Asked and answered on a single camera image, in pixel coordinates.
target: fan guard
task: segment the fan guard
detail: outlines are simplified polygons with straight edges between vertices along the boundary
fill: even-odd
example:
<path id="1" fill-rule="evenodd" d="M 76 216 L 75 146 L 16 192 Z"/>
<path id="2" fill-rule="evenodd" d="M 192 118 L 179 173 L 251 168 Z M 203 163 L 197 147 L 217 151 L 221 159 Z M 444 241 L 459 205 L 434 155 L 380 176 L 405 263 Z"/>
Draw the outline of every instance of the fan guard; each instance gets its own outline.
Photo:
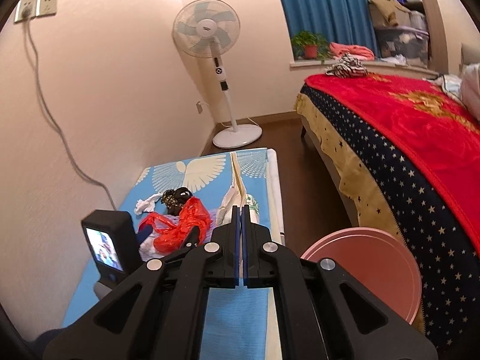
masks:
<path id="1" fill-rule="evenodd" d="M 199 22 L 211 19 L 216 29 L 211 37 L 202 37 Z M 240 35 L 240 20 L 233 8 L 222 0 L 196 0 L 186 5 L 173 23 L 173 40 L 177 47 L 197 58 L 211 58 L 210 42 L 217 44 L 219 54 L 230 50 Z"/>

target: white tissue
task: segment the white tissue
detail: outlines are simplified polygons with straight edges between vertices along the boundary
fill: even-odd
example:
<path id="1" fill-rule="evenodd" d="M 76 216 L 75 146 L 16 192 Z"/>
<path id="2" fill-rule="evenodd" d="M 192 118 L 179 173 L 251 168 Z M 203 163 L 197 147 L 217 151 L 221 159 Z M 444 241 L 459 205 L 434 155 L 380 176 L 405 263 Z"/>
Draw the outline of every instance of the white tissue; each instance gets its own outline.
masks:
<path id="1" fill-rule="evenodd" d="M 143 212 L 152 212 L 155 210 L 155 203 L 162 197 L 163 193 L 155 193 L 145 200 L 138 200 L 135 205 L 135 215 L 140 215 Z"/>

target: blue curtain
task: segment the blue curtain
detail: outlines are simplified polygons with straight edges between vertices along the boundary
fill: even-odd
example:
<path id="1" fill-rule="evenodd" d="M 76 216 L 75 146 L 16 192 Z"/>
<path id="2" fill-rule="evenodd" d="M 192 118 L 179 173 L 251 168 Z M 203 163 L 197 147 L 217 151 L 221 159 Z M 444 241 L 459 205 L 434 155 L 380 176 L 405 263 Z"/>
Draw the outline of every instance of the blue curtain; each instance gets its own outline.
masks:
<path id="1" fill-rule="evenodd" d="M 329 42 L 360 44 L 380 55 L 367 0 L 282 0 L 290 37 L 302 30 Z"/>

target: bed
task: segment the bed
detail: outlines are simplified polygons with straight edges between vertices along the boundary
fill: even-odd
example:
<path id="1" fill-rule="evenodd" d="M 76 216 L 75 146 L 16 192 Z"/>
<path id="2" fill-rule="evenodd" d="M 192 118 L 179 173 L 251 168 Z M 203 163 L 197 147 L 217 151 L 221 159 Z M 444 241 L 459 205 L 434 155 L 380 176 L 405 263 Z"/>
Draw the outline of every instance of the bed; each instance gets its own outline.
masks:
<path id="1" fill-rule="evenodd" d="M 282 200 L 278 178 L 277 154 L 272 149 L 234 152 L 246 192 L 258 203 L 258 219 L 270 228 L 272 240 L 284 244 Z M 132 215 L 136 229 L 147 215 L 134 215 L 135 204 L 167 188 L 187 186 L 210 212 L 220 206 L 232 185 L 232 153 L 215 154 L 145 169 L 120 209 Z M 155 211 L 166 212 L 157 203 Z M 66 327 L 89 310 L 98 298 L 93 291 L 99 279 L 91 259 L 71 299 L 63 321 Z M 278 323 L 271 289 L 211 289 L 202 336 L 201 359 L 278 359 L 280 356 Z"/>
<path id="2" fill-rule="evenodd" d="M 296 110 L 353 226 L 404 243 L 423 283 L 414 325 L 445 352 L 479 318 L 480 131 L 422 80 L 306 79 Z"/>

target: blue bedsheet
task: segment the blue bedsheet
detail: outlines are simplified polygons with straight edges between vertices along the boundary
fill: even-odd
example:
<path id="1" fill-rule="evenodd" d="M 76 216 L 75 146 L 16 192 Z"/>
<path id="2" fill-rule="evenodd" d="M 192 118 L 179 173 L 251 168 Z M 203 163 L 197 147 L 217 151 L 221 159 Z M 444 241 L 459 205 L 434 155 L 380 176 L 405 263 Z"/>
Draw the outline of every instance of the blue bedsheet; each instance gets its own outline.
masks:
<path id="1" fill-rule="evenodd" d="M 257 200 L 260 224 L 270 228 L 266 189 L 266 149 L 236 151 L 247 193 Z M 120 207 L 130 212 L 135 229 L 146 216 L 135 215 L 137 200 L 167 188 L 186 186 L 208 210 L 217 209 L 232 183 L 230 153 L 173 162 L 145 169 Z M 163 204 L 155 210 L 166 213 Z M 93 285 L 100 278 L 92 259 L 87 263 L 62 326 L 68 326 L 88 311 L 98 299 Z M 267 289 L 211 289 L 202 336 L 201 360 L 260 360 L 265 358 Z"/>

